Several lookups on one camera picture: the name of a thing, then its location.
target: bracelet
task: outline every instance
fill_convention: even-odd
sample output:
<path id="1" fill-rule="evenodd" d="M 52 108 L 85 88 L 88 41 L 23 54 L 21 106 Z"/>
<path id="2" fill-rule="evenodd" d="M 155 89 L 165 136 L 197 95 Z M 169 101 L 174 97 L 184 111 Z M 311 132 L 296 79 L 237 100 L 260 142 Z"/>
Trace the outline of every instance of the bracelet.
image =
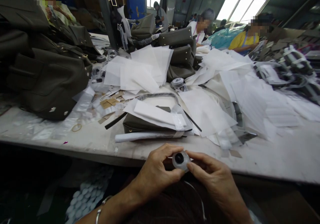
<path id="1" fill-rule="evenodd" d="M 108 196 L 106 199 L 104 199 L 104 200 L 102 201 L 102 204 L 101 204 L 101 205 L 106 204 L 106 202 L 107 202 L 111 197 L 112 197 L 112 196 Z M 100 209 L 98 210 L 98 212 L 97 212 L 96 224 L 98 224 L 98 220 L 99 220 L 99 216 L 100 216 L 101 210 L 102 210 L 102 208 L 100 208 Z"/>

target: plastic bag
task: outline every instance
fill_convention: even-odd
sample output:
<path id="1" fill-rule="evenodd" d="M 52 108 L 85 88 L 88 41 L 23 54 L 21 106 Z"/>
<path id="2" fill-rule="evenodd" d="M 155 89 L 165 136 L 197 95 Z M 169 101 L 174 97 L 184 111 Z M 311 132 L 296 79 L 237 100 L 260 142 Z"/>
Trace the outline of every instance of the plastic bag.
<path id="1" fill-rule="evenodd" d="M 232 29 L 226 28 L 211 35 L 206 41 L 211 41 L 211 46 L 216 49 L 229 48 L 232 40 L 243 31 L 246 25 L 235 27 Z"/>

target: leather piece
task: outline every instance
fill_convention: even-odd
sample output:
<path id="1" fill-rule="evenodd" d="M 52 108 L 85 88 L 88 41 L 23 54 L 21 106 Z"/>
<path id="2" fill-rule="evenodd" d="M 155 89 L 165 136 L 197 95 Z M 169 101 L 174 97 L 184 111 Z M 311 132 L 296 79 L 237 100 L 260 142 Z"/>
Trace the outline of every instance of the leather piece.
<path id="1" fill-rule="evenodd" d="M 11 28 L 37 32 L 50 29 L 44 12 L 34 0 L 0 0 L 0 14 Z"/>

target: person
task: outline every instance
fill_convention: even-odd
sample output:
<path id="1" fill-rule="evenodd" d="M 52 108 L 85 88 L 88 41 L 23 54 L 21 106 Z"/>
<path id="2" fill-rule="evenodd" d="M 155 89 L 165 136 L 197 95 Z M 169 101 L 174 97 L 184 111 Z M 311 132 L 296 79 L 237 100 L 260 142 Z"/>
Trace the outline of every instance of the person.
<path id="1" fill-rule="evenodd" d="M 164 27 L 166 30 L 164 32 L 168 32 L 169 21 L 166 12 L 162 9 L 157 1 L 154 2 L 153 7 L 157 11 L 156 14 L 156 26 Z"/>
<path id="2" fill-rule="evenodd" d="M 38 0 L 50 24 L 52 17 L 59 18 L 65 25 L 76 25 L 76 18 L 65 4 L 57 0 Z"/>
<path id="3" fill-rule="evenodd" d="M 264 13 L 256 16 L 251 20 L 249 25 L 246 26 L 244 31 L 232 40 L 229 50 L 234 50 L 243 56 L 254 50 L 259 44 L 260 32 L 268 29 L 270 18 L 270 15 Z"/>
<path id="4" fill-rule="evenodd" d="M 181 169 L 165 169 L 165 164 L 172 162 L 168 157 L 182 150 L 164 144 L 151 151 L 130 184 L 107 197 L 77 224 L 253 223 L 224 163 L 204 153 L 186 151 L 193 159 L 187 167 L 197 179 L 194 183 L 180 181 L 185 175 Z"/>
<path id="5" fill-rule="evenodd" d="M 221 20 L 220 27 L 216 28 L 216 30 L 213 33 L 217 33 L 218 31 L 225 29 L 226 27 L 224 26 L 226 25 L 226 23 L 227 23 L 226 19 Z"/>
<path id="6" fill-rule="evenodd" d="M 192 35 L 197 35 L 196 41 L 197 47 L 199 47 L 202 46 L 201 43 L 204 39 L 208 26 L 215 18 L 214 10 L 206 9 L 200 15 L 198 15 L 197 18 L 198 21 L 191 21 L 187 27 L 191 26 Z"/>
<path id="7" fill-rule="evenodd" d="M 191 21 L 197 21 L 197 13 L 195 13 L 195 14 L 191 17 L 191 19 L 190 19 L 189 22 L 191 22 Z"/>

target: spool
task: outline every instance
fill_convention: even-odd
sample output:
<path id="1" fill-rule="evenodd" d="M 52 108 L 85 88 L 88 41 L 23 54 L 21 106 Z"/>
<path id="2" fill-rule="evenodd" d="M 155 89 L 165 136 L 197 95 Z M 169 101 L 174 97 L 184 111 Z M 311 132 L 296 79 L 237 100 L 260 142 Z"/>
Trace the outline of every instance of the spool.
<path id="1" fill-rule="evenodd" d="M 175 168 L 182 169 L 187 173 L 189 171 L 187 163 L 191 162 L 190 157 L 185 151 L 175 153 L 172 157 L 172 163 Z"/>

